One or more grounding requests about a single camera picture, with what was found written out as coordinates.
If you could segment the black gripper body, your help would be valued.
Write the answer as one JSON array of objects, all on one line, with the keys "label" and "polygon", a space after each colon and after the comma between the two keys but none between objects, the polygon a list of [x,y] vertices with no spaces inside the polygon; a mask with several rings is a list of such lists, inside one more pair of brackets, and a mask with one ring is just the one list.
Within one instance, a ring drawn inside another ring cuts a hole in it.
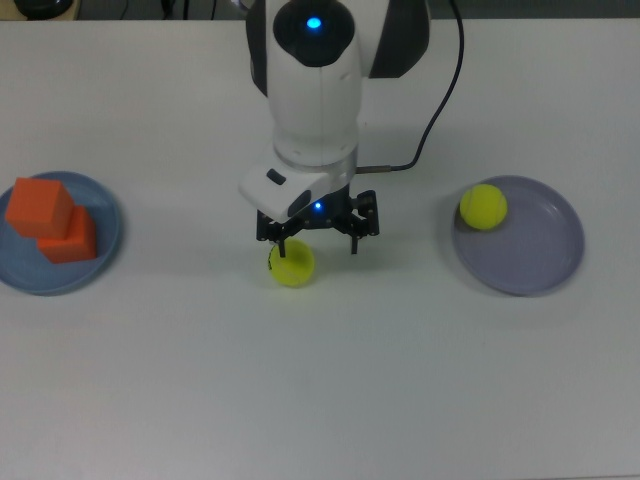
[{"label": "black gripper body", "polygon": [[312,200],[298,211],[287,225],[302,229],[332,228],[339,218],[348,218],[353,211],[350,186],[347,185],[324,197]]}]

